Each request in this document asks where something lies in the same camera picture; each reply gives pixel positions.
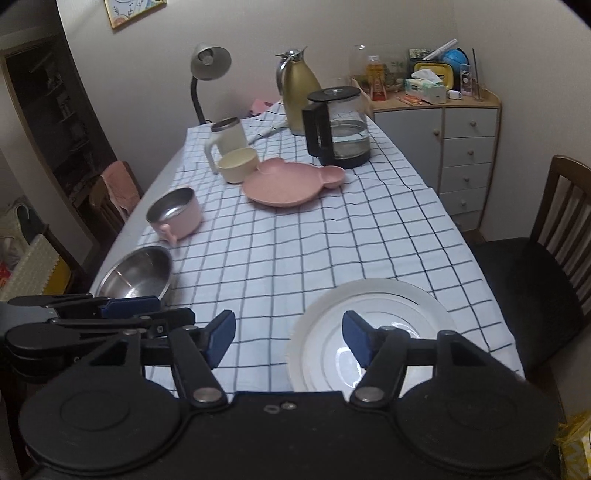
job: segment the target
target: checkered tablecloth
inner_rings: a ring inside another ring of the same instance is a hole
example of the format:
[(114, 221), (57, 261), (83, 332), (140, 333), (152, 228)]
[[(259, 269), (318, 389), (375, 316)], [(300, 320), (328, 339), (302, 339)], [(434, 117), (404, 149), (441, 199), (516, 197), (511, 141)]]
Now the checkered tablecloth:
[[(247, 135), (284, 119), (283, 106), (244, 120)], [(226, 390), (291, 390), (285, 363), (290, 330), (321, 295), (360, 278), (397, 278), (433, 295), (459, 332), (522, 374), (514, 339), (470, 249), (396, 146), (371, 121), (372, 158), (343, 185), (291, 209), (250, 202), (240, 185), (214, 175), (203, 155), (209, 127), (189, 129), (170, 190), (190, 186), (202, 206), (198, 231), (171, 248), (169, 306), (191, 307), (199, 325), (222, 310), (238, 320), (236, 338), (215, 376)], [(260, 158), (319, 165), (288, 129), (259, 138)], [(140, 245), (158, 237), (147, 226)], [(174, 391), (170, 369), (147, 375)]]

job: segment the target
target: stainless steel bowl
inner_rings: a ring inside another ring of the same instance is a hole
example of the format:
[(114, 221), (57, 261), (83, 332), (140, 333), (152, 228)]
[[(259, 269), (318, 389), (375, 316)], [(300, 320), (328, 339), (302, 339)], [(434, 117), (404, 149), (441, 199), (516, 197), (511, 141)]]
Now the stainless steel bowl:
[(194, 197), (192, 188), (173, 190), (154, 202), (146, 213), (146, 220), (148, 223), (165, 222), (181, 213)]
[(143, 247), (123, 257), (100, 282), (96, 296), (129, 299), (153, 295), (162, 300), (173, 276), (173, 258), (164, 247)]

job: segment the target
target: glass kettle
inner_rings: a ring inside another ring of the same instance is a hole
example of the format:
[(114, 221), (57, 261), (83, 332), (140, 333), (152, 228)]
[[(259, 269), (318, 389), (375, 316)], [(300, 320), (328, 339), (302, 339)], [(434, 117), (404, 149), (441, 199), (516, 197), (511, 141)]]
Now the glass kettle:
[(371, 156), (369, 131), (361, 90), (331, 87), (308, 95), (303, 110), (308, 153), (320, 163), (355, 168)]

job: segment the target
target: cabinet top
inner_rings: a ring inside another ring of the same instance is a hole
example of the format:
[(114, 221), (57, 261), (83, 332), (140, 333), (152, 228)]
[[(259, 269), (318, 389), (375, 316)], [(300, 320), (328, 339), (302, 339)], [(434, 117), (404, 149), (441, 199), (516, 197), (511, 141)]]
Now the cabinet top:
[(441, 103), (439, 105), (430, 105), (426, 103), (425, 105), (409, 105), (400, 101), (399, 97), (404, 96), (405, 92), (396, 92), (396, 93), (389, 93), (388, 100), (384, 100), (382, 102), (374, 102), (369, 98), (369, 96), (361, 90), (361, 94), (363, 96), (363, 101), (366, 103), (366, 106), (372, 111), (372, 113), (378, 112), (389, 112), (394, 110), (416, 110), (421, 108), (500, 108), (501, 101), (499, 98), (492, 92), (482, 89), (483, 99), (476, 100), (474, 97), (462, 97), (462, 100), (451, 100), (447, 99), (446, 103)]

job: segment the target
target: globe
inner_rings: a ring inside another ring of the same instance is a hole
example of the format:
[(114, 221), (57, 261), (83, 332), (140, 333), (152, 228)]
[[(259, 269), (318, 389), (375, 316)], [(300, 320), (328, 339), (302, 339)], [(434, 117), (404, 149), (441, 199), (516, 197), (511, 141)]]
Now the globe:
[(462, 50), (448, 50), (441, 56), (441, 61), (452, 66), (453, 75), (456, 78), (460, 75), (460, 65), (469, 64), (468, 57)]

